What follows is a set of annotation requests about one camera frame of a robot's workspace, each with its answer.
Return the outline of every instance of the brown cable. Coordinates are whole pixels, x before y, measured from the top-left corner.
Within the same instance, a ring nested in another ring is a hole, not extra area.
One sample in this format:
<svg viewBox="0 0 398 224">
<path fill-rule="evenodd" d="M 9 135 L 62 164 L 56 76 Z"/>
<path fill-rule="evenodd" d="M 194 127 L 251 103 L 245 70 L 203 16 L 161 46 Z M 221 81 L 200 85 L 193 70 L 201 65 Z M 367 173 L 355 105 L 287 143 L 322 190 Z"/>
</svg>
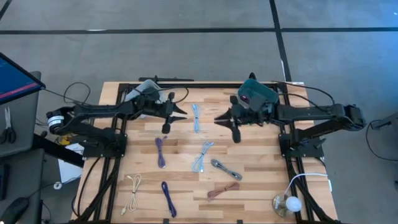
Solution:
<svg viewBox="0 0 398 224">
<path fill-rule="evenodd" d="M 239 183 L 238 182 L 232 182 L 231 184 L 227 185 L 226 187 L 224 187 L 224 188 L 222 188 L 220 190 L 209 191 L 207 193 L 207 200 L 210 202 L 210 201 L 214 200 L 214 198 L 217 195 L 219 195 L 219 194 L 221 194 L 221 193 L 223 193 L 223 192 L 225 192 L 227 190 L 239 190 Z"/>
</svg>

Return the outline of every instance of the gray carpet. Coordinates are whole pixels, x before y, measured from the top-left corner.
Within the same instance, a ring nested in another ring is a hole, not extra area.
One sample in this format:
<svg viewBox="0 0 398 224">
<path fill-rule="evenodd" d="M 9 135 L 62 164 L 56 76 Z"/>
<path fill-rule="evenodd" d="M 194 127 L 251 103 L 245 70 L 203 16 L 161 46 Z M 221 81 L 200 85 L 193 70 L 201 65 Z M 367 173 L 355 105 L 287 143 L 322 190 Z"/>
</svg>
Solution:
<svg viewBox="0 0 398 224">
<path fill-rule="evenodd" d="M 5 0 L 0 0 L 0 7 Z M 398 26 L 393 0 L 276 0 L 286 27 Z M 273 27 L 268 1 L 260 0 L 13 0 L 0 30 L 139 29 L 179 27 Z M 398 111 L 398 32 L 284 33 L 293 81 L 331 93 L 339 103 L 355 103 L 370 121 Z M 258 34 L 99 34 L 0 35 L 0 51 L 27 70 L 40 70 L 49 90 L 63 93 L 72 82 L 91 87 L 97 103 L 105 81 L 139 77 L 195 80 L 283 80 L 274 33 Z M 84 88 L 70 97 L 83 100 Z M 321 93 L 310 98 L 328 103 Z M 40 93 L 38 117 L 63 106 L 62 99 Z M 346 223 L 396 223 L 398 165 L 371 154 L 365 130 L 326 137 L 326 168 L 340 220 Z M 370 131 L 379 155 L 398 158 L 390 127 Z M 59 180 L 57 161 L 47 158 L 44 182 Z M 78 181 L 43 191 L 55 223 L 66 222 Z"/>
</svg>

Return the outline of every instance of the light blue cable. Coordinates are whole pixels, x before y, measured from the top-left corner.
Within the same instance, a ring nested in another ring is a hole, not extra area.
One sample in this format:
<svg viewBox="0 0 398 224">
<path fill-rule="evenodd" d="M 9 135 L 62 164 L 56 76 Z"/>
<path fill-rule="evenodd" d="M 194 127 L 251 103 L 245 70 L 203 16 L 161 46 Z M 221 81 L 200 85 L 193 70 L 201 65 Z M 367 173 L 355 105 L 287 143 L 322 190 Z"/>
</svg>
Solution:
<svg viewBox="0 0 398 224">
<path fill-rule="evenodd" d="M 209 150 L 210 146 L 212 145 L 214 145 L 214 142 L 205 142 L 203 144 L 199 158 L 196 159 L 192 164 L 192 172 L 203 172 L 203 159 L 205 158 L 207 150 Z"/>
<path fill-rule="evenodd" d="M 195 115 L 194 122 L 193 122 L 193 130 L 196 133 L 200 132 L 200 125 L 199 125 L 199 115 L 200 115 L 200 106 L 196 104 L 192 104 L 193 114 Z"/>
</svg>

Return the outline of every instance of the white paper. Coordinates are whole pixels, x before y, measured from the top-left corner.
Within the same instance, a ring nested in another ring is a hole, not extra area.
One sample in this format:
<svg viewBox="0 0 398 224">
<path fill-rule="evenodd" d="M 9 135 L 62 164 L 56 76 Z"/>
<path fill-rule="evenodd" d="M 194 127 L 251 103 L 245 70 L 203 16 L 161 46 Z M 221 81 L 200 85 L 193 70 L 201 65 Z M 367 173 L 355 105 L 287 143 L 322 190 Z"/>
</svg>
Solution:
<svg viewBox="0 0 398 224">
<path fill-rule="evenodd" d="M 65 148 L 75 151 L 81 155 L 83 154 L 83 150 L 85 149 L 83 146 L 79 145 L 78 143 L 71 144 L 69 146 L 66 146 Z M 83 173 L 83 168 L 64 162 L 61 159 L 58 160 L 58 164 L 60 166 L 61 182 L 63 183 L 72 178 L 78 177 Z"/>
</svg>

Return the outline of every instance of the scissors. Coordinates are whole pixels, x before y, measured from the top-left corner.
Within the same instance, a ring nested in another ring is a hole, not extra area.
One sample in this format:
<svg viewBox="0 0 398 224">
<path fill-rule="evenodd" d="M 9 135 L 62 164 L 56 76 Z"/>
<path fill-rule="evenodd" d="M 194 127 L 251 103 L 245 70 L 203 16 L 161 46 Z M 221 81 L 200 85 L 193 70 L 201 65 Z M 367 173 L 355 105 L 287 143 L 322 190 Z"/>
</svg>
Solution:
<svg viewBox="0 0 398 224">
<path fill-rule="evenodd" d="M 10 113 L 10 107 L 7 107 L 4 109 L 5 110 L 5 117 L 6 117 L 6 128 L 0 135 L 0 144 L 5 143 L 8 141 L 9 143 L 14 143 L 16 140 L 16 134 L 15 131 L 13 130 L 11 126 L 11 113 Z"/>
</svg>

